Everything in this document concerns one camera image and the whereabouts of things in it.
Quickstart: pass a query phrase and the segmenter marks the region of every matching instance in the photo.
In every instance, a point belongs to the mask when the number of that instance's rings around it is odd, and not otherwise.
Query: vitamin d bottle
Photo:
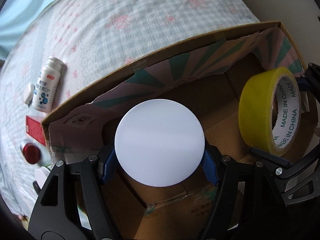
[[[55,57],[49,57],[46,65],[41,68],[35,92],[32,98],[32,107],[38,111],[51,111],[54,94],[61,76],[63,62]]]

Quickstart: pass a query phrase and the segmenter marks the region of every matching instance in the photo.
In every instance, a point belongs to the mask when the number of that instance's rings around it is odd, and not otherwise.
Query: red lid
[[[36,164],[41,157],[39,148],[33,143],[27,143],[24,146],[22,153],[26,161],[30,164]]]

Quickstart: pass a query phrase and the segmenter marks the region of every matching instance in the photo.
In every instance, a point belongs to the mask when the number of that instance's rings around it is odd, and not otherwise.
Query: adhesive tape
[[[274,97],[278,115],[272,128]],[[300,123],[300,93],[293,74],[284,67],[251,77],[239,102],[238,121],[248,146],[282,156],[291,147]]]

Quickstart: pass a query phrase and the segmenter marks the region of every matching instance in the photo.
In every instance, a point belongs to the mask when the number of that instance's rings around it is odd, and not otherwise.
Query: bed
[[[25,116],[44,116],[22,102],[49,56],[64,61],[53,108],[117,68],[150,52],[209,31],[258,22],[242,0],[55,0],[29,25],[0,72],[0,194],[13,214],[30,216],[39,163],[20,153]],[[72,157],[66,160],[71,163]]]

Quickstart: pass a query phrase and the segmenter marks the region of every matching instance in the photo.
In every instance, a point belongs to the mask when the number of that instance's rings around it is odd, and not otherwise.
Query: red box
[[[41,127],[42,117],[26,115],[26,133],[45,146],[44,135]]]

